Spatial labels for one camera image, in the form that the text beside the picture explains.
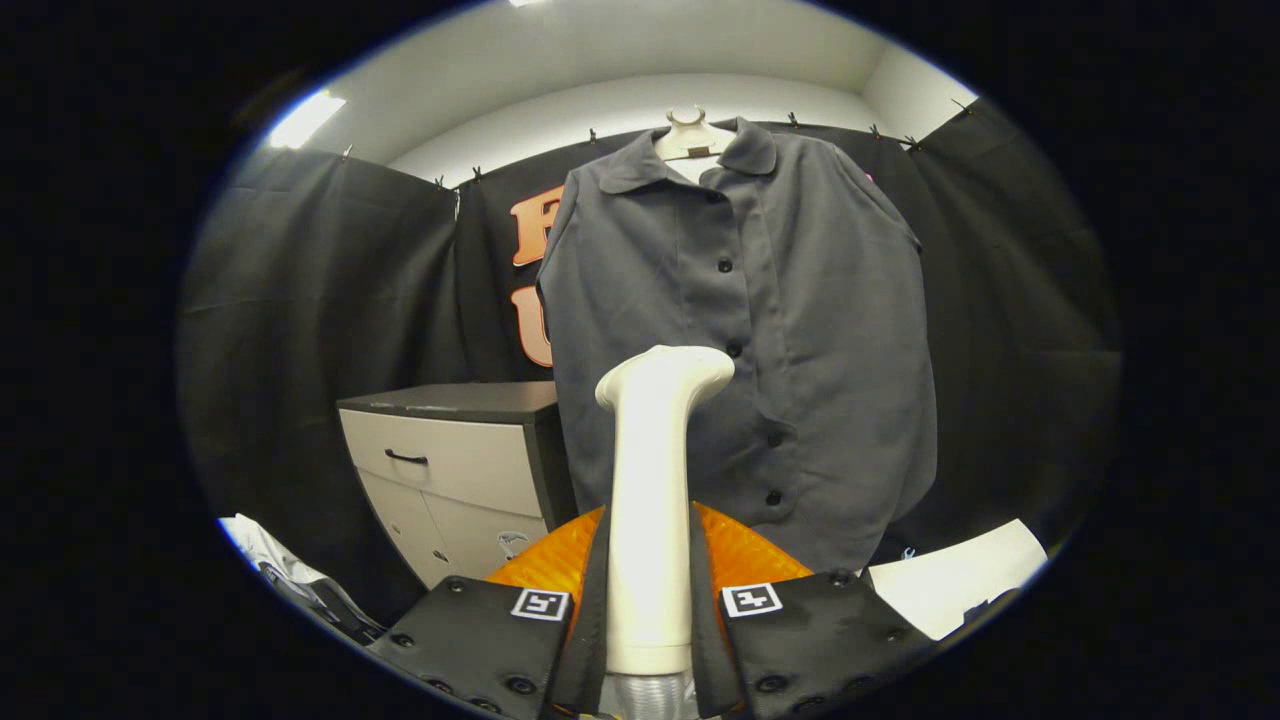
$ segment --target black fabric backdrop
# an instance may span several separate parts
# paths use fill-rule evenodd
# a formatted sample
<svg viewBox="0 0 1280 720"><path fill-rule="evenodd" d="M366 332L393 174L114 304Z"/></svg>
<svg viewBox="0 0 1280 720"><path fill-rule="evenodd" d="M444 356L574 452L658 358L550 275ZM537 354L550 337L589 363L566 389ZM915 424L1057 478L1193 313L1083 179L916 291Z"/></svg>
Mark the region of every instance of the black fabric backdrop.
<svg viewBox="0 0 1280 720"><path fill-rule="evenodd" d="M389 625L424 592L347 456L342 397L465 379L454 193L265 150L205 220L179 301L178 401L211 509L242 512Z"/></svg>
<svg viewBox="0 0 1280 720"><path fill-rule="evenodd" d="M1101 246L1057 172L991 101L978 100L915 149L872 132L759 122L835 143L893 201L924 246L938 402L938 478L892 524L872 562L938 550L1021 519L1059 544L1112 447L1119 324ZM541 380L520 343L511 293L512 208L639 133L544 152L461 188L456 246L467 363L479 380Z"/></svg>
<svg viewBox="0 0 1280 720"><path fill-rule="evenodd" d="M938 478L872 562L1019 518L1047 547L1111 454L1119 327L1097 237L1052 165L979 100L904 149L827 140L920 238L938 402ZM512 209L639 133L513 163L454 195L321 152L265 151L206 222L180 304L179 401L219 515L259 520L390 624L422 592L379 528L334 402L442 382L545 380L520 343Z"/></svg>

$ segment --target white paper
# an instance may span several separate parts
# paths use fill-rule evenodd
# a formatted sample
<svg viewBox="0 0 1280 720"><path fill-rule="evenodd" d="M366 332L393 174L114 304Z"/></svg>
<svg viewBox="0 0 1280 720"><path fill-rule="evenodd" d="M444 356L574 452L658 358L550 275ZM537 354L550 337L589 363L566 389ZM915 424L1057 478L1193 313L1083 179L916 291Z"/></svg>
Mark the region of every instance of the white paper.
<svg viewBox="0 0 1280 720"><path fill-rule="evenodd" d="M232 543L236 544L236 547L241 551L241 555L244 556L255 570L257 570L262 562L266 562L275 569L280 580L289 585L293 592L311 600L312 602L320 602L320 605L324 605L324 602L321 602L315 591L307 585L323 580L364 623L380 630L385 629L374 619L365 615L355 601L351 600L351 596L347 594L347 591L342 589L342 585L334 582L333 578L298 560L296 555L289 552L289 548L280 544L280 541L271 537L271 534L268 533L262 525L257 524L256 520L237 512L234 518L220 518L218 521L227 532L227 537L230 538Z"/></svg>
<svg viewBox="0 0 1280 720"><path fill-rule="evenodd" d="M1019 588L1048 561L1021 520L910 560L868 568L876 593L911 625L941 641L966 610Z"/></svg>

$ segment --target white hanger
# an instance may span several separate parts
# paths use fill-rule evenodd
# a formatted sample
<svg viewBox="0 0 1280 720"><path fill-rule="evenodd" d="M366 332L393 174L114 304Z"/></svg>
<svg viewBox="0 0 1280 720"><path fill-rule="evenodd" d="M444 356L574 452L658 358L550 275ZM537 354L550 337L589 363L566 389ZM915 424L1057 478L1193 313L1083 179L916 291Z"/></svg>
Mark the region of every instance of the white hanger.
<svg viewBox="0 0 1280 720"><path fill-rule="evenodd" d="M732 131L707 124L707 110L701 105L694 105L694 109L698 110L698 118L694 120L676 119L675 108L667 109L671 131L653 141L658 158L663 160L708 158L719 155L733 141L736 135Z"/></svg>

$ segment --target shirt collar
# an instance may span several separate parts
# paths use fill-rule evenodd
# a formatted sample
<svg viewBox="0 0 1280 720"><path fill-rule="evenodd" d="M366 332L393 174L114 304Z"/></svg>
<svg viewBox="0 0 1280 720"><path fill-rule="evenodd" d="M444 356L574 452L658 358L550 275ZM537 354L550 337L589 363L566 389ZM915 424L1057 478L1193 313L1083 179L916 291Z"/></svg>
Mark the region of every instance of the shirt collar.
<svg viewBox="0 0 1280 720"><path fill-rule="evenodd" d="M767 129L742 118L712 123L712 126L737 132L724 151L716 158L717 163L749 176L764 176L773 172L778 151L773 136ZM600 190L617 195L673 177L668 174L673 170L662 161L662 158L658 158L658 152L653 149L653 141L667 132L669 128L643 132L640 137L618 150L600 177Z"/></svg>

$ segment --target orange letter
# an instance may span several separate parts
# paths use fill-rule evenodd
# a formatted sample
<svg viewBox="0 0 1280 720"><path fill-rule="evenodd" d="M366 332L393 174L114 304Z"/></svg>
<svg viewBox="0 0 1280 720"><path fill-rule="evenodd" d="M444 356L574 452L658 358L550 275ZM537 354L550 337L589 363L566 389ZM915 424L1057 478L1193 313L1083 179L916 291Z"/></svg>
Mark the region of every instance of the orange letter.
<svg viewBox="0 0 1280 720"><path fill-rule="evenodd" d="M529 200L516 202L511 208L511 214L516 217L516 228L520 232L520 246L512 263L517 268L524 268L530 263L543 259L547 254L547 232L556 223L556 211L559 210L559 199L564 193L564 186L548 190L541 195Z"/></svg>
<svg viewBox="0 0 1280 720"><path fill-rule="evenodd" d="M538 291L522 287L511 293L511 301L516 305L516 316L520 319L520 345L525 348L525 355L543 368L550 368L552 343L547 340L543 325L543 301L538 299Z"/></svg>

